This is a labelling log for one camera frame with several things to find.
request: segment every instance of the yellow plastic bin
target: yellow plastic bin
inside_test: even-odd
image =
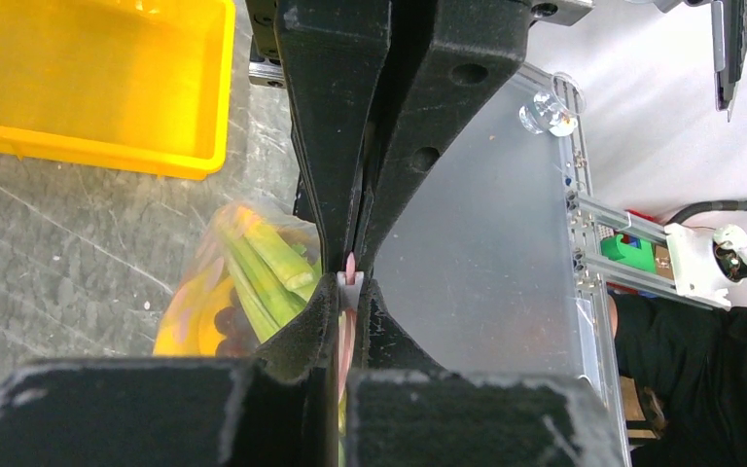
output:
[[[0,153],[203,179],[234,19],[232,0],[0,0]]]

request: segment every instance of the person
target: person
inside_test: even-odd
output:
[[[616,295],[609,308],[620,374],[650,387],[668,419],[632,465],[747,466],[747,307]]]

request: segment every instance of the gray floor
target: gray floor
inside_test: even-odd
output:
[[[249,86],[250,25],[237,21],[228,159],[205,181],[0,155],[0,380],[40,357],[149,354],[216,208],[292,205],[287,99]]]

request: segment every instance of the transparent plastic sheet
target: transparent plastic sheet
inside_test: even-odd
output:
[[[304,309],[322,276],[319,246],[314,224],[267,200],[219,208],[161,319],[153,354],[251,355]],[[344,398],[338,424],[343,435]],[[343,465],[341,442],[339,459]]]

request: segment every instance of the green vegetable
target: green vegetable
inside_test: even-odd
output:
[[[231,248],[262,305],[280,327],[288,324],[302,311],[302,307],[290,300],[287,289],[244,238],[232,241]]]
[[[273,227],[261,220],[251,222],[245,238],[286,289],[296,291],[315,281],[313,269],[307,261]]]
[[[250,281],[235,258],[231,255],[225,256],[227,257],[228,271],[233,279],[233,288],[236,290],[239,303],[250,322],[250,327],[253,328],[259,342],[267,341],[281,329],[281,326],[262,305],[262,301],[259,300],[256,291],[253,290]]]

